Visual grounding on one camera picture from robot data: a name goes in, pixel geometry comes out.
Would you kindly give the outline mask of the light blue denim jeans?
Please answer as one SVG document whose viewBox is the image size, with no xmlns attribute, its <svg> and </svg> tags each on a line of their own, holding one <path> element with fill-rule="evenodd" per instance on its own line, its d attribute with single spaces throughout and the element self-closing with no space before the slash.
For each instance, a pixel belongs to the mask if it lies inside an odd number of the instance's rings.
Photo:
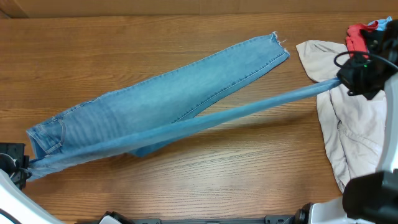
<svg viewBox="0 0 398 224">
<path fill-rule="evenodd" d="M 201 115 L 288 57 L 275 34 L 259 36 L 69 108 L 28 130 L 35 153 L 29 164 L 32 178 L 125 152 L 144 156 L 204 129 L 340 84 L 332 78 L 250 105 Z"/>
</svg>

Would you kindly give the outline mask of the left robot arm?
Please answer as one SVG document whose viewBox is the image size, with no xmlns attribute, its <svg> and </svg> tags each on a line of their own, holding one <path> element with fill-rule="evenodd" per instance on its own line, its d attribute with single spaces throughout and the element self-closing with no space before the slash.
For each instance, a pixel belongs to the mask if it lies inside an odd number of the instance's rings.
<svg viewBox="0 0 398 224">
<path fill-rule="evenodd" d="M 1 143 L 1 223 L 53 223 L 62 221 L 36 204 L 22 189 L 32 176 L 23 143 Z"/>
</svg>

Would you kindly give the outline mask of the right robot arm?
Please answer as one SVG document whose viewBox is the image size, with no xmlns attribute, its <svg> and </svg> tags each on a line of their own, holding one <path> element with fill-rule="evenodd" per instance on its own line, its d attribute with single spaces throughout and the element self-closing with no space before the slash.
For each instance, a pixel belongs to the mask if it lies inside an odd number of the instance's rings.
<svg viewBox="0 0 398 224">
<path fill-rule="evenodd" d="M 297 223 L 397 222 L 397 21 L 352 26 L 345 44 L 309 40 L 297 52 L 317 96 L 327 157 L 343 196 L 309 205 Z"/>
</svg>

